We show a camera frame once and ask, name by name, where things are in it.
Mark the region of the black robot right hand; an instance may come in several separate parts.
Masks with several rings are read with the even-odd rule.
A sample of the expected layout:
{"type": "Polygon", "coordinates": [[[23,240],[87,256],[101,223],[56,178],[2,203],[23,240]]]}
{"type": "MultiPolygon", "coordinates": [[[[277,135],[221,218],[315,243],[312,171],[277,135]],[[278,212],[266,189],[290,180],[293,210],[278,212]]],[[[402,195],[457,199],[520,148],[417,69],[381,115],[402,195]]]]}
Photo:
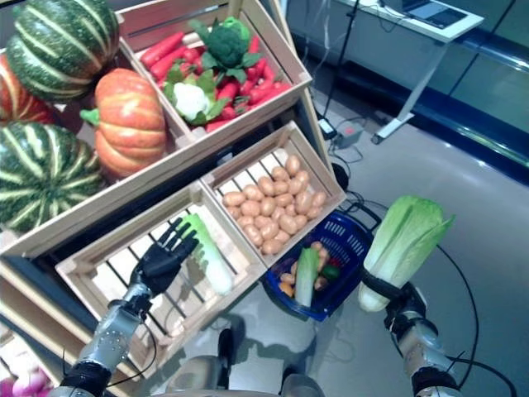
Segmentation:
{"type": "Polygon", "coordinates": [[[389,300],[385,307],[387,316],[384,326],[398,338],[412,326],[414,318],[425,317],[426,304],[411,282],[398,288],[366,269],[361,271],[361,280],[370,290],[389,300]]]}

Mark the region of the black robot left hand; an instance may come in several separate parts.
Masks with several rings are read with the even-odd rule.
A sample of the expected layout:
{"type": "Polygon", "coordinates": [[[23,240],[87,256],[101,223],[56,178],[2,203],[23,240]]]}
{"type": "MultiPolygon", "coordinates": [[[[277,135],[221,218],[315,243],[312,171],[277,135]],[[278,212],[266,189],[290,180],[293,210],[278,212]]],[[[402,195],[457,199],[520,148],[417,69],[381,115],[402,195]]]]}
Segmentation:
{"type": "Polygon", "coordinates": [[[131,273],[132,284],[143,284],[151,297],[164,293],[173,283],[183,262],[198,245],[196,231],[189,222],[177,218],[153,242],[131,273]]]}

